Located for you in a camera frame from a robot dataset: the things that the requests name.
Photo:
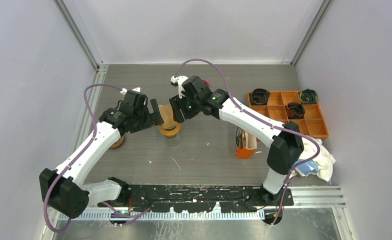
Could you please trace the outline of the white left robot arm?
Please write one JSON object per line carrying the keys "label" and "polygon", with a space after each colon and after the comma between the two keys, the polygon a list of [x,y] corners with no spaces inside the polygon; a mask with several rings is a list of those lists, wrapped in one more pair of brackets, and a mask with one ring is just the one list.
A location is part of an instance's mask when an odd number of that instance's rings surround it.
{"label": "white left robot arm", "polygon": [[135,89],[122,89],[124,99],[118,107],[108,108],[95,129],[75,152],[56,169],[39,175],[43,202],[71,219],[88,206],[112,201],[122,207],[129,202],[129,185],[115,177],[85,184],[91,169],[104,153],[125,133],[135,133],[163,123],[156,99]]}

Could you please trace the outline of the glass carafe with brown collar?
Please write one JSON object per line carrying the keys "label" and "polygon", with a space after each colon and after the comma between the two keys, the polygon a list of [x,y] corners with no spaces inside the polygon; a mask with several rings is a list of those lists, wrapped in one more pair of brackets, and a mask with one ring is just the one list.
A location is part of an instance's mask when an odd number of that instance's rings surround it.
{"label": "glass carafe with brown collar", "polygon": [[176,137],[177,137],[177,134],[174,134],[174,135],[165,135],[165,137],[167,138],[167,139],[175,139]]}

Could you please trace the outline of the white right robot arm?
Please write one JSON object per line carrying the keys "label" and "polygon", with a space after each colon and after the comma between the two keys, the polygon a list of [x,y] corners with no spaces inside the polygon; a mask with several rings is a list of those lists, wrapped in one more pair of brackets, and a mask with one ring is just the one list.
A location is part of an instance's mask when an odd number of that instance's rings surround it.
{"label": "white right robot arm", "polygon": [[297,125],[270,119],[245,106],[223,89],[211,91],[196,75],[173,76],[170,82],[178,88],[178,94],[169,100],[175,121],[182,123],[203,113],[238,126],[269,148],[269,169],[262,183],[261,198],[270,206],[279,201],[287,174],[304,150]]}

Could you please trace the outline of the brown paper coffee filter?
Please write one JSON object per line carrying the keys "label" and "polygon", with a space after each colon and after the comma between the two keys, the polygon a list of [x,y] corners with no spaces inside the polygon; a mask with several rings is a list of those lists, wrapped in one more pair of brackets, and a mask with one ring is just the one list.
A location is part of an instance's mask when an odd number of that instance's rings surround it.
{"label": "brown paper coffee filter", "polygon": [[174,112],[171,105],[159,105],[158,107],[161,118],[163,120],[163,123],[160,125],[160,127],[165,130],[174,129],[178,125],[178,122],[174,120]]}

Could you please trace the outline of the red and black carafe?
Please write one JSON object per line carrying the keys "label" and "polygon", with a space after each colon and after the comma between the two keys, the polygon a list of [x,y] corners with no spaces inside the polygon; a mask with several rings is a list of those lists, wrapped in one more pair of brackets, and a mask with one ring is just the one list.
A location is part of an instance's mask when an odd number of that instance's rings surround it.
{"label": "red and black carafe", "polygon": [[207,82],[207,81],[205,81],[205,80],[202,80],[202,82],[203,82],[203,84],[206,86],[206,87],[210,87],[211,85]]}

